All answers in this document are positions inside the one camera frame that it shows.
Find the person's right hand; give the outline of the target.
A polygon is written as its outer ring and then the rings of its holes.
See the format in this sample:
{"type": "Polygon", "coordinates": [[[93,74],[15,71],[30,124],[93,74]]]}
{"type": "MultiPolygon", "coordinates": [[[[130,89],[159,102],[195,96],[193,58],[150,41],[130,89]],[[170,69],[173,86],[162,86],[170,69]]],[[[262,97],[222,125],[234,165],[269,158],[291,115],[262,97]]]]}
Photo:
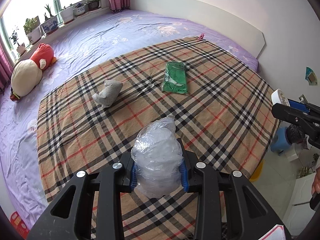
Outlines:
{"type": "Polygon", "coordinates": [[[316,169],[316,175],[312,184],[311,194],[320,194],[320,167],[316,169]]]}

